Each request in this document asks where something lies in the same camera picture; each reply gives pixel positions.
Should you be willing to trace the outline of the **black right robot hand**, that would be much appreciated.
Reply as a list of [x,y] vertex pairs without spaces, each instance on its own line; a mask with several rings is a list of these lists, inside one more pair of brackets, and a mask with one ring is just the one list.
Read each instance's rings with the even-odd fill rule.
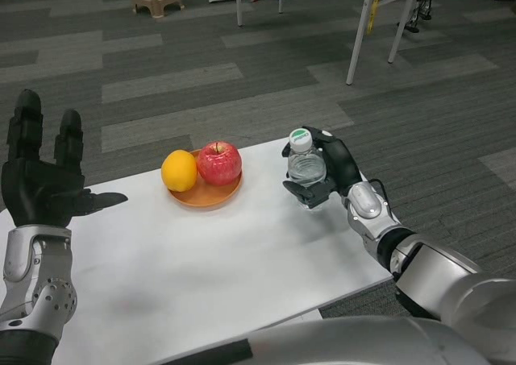
[[313,127],[293,130],[281,155],[287,159],[283,186],[307,209],[345,194],[361,182],[360,170],[341,139]]

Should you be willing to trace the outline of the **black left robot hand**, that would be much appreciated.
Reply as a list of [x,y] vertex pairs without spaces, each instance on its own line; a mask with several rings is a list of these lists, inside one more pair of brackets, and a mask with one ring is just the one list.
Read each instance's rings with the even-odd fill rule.
[[86,216],[128,200],[122,193],[92,193],[85,187],[80,114],[64,112],[55,138],[55,163],[40,159],[43,138],[41,100],[25,89],[9,121],[7,162],[2,166],[2,199],[16,226],[66,227],[73,217]]

